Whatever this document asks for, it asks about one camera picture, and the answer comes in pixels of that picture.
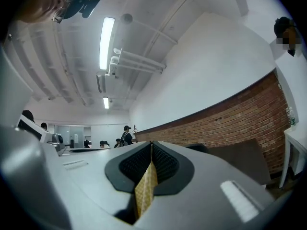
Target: ceiling pipe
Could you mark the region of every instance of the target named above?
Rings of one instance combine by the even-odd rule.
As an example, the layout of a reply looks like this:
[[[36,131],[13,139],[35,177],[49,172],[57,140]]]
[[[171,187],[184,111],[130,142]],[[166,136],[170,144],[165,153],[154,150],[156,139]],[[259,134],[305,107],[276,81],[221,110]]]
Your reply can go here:
[[[133,61],[133,60],[129,60],[129,59],[125,59],[125,58],[121,58],[120,60],[124,61],[124,62],[127,62],[127,63],[130,63],[130,64],[134,64],[134,65],[140,66],[140,67],[149,68],[151,70],[157,70],[157,68],[155,68],[155,67],[152,67],[152,66],[149,66],[147,64],[140,63],[140,62],[136,62],[136,61]]]
[[[45,95],[39,95],[39,94],[32,94],[31,97],[33,98],[39,98],[39,100],[43,99],[43,98],[47,98]],[[68,96],[65,96],[65,95],[55,95],[55,99],[56,98],[67,98]],[[70,97],[75,97],[75,98],[78,98],[79,96],[77,95],[70,95]],[[92,96],[91,99],[103,99],[103,96],[102,95],[99,95],[99,96]],[[117,97],[112,97],[112,96],[109,96],[109,99],[111,100],[126,100],[126,98],[117,98]],[[132,101],[135,101],[136,98],[128,98],[127,100],[132,100]]]
[[[142,26],[147,27],[147,28],[150,29],[150,30],[155,31],[156,33],[160,34],[161,36],[163,36],[163,37],[166,38],[167,40],[171,41],[173,44],[175,44],[175,45],[178,44],[178,42],[177,42],[176,40],[174,40],[174,39],[171,38],[170,36],[164,34],[163,32],[160,32],[159,30],[157,30],[157,29],[155,29],[155,28],[153,28],[153,27],[151,27],[151,26],[149,26],[149,25],[147,25],[147,24],[144,24],[144,23],[142,23],[142,22],[139,22],[139,21],[134,20],[134,19],[133,19],[133,16],[132,16],[131,14],[129,14],[129,13],[123,14],[123,15],[121,16],[121,18],[120,18],[120,21],[121,21],[123,24],[125,24],[125,25],[129,25],[130,23],[135,22],[135,23],[137,23],[137,24],[140,24],[140,25],[142,25]]]
[[[168,23],[172,20],[172,18],[176,15],[176,13],[179,11],[179,9],[187,2],[188,0],[177,0],[174,4],[174,6],[170,9],[170,11],[168,12],[167,16],[165,17],[165,19],[163,20],[162,24],[159,27],[159,31],[162,32],[168,25]],[[151,40],[149,41],[144,53],[142,56],[146,57],[150,51],[152,50],[154,44],[156,43],[156,41],[158,40],[159,35],[155,34],[153,35],[153,37],[151,38]]]
[[[126,65],[116,64],[116,63],[110,63],[110,67],[123,67],[123,68],[132,69],[132,70],[145,71],[149,73],[155,73],[155,72],[162,73],[162,71],[147,70],[143,68],[131,67],[131,66],[126,66]]]
[[[166,65],[164,64],[161,64],[157,61],[154,61],[152,59],[149,59],[149,58],[146,58],[146,57],[143,57],[143,56],[139,56],[139,55],[136,55],[136,54],[133,54],[133,53],[130,53],[130,52],[127,52],[127,51],[124,51],[122,49],[117,49],[117,48],[114,48],[114,53],[115,54],[118,54],[119,55],[119,62],[120,62],[120,57],[124,57],[124,56],[129,56],[129,57],[132,57],[132,58],[136,58],[136,59],[139,59],[139,60],[142,60],[142,61],[145,61],[147,63],[150,63],[152,65],[155,65],[155,66],[158,66],[162,69],[165,69],[166,68]]]

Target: table leg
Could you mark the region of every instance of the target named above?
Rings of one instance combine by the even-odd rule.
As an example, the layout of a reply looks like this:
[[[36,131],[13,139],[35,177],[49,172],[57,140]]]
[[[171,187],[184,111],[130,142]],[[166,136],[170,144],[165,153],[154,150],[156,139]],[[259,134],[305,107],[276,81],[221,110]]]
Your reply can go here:
[[[284,153],[284,162],[283,162],[283,174],[280,179],[279,188],[283,187],[284,181],[286,179],[288,166],[289,166],[289,160],[290,160],[290,142],[288,139],[286,139],[286,148]]]

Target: white wall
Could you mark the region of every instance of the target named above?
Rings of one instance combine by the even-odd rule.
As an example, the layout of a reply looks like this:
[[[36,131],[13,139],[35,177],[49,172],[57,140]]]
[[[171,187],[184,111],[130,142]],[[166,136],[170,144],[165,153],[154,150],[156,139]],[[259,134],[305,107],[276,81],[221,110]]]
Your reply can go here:
[[[84,127],[84,129],[83,129],[83,136],[91,136],[91,134],[92,134],[91,127]]]
[[[279,0],[247,0],[249,12],[240,22],[268,43],[275,40],[273,26],[282,16],[291,18]],[[276,59],[277,75],[289,106],[299,121],[307,121],[307,61],[301,54],[290,56],[286,50]]]
[[[47,130],[51,133],[54,134],[54,125],[53,124],[47,124]]]
[[[129,113],[124,111],[70,105],[67,103],[56,103],[48,100],[37,102],[31,98],[25,107],[30,110],[37,123],[51,123],[59,125],[107,125],[126,124],[130,122]]]
[[[131,124],[149,129],[217,104],[271,72],[270,46],[243,25],[204,13],[166,57],[130,109]]]

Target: white table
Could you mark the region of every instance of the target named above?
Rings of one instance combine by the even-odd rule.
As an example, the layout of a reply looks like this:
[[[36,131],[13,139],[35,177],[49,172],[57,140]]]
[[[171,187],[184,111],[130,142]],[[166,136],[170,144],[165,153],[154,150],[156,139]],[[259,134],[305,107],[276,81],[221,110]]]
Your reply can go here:
[[[285,144],[285,155],[283,162],[283,174],[279,183],[280,188],[283,186],[284,180],[287,175],[291,144],[295,149],[299,151],[300,154],[303,154],[305,157],[307,157],[307,123],[299,122],[296,124],[296,126],[285,130],[284,134],[285,134],[286,144]]]

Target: paper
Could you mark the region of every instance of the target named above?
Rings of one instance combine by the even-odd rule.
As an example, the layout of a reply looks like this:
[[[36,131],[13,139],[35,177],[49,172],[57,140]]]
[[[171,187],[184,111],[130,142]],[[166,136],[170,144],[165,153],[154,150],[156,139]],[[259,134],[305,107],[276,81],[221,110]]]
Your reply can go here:
[[[75,143],[79,143],[79,135],[75,134]]]

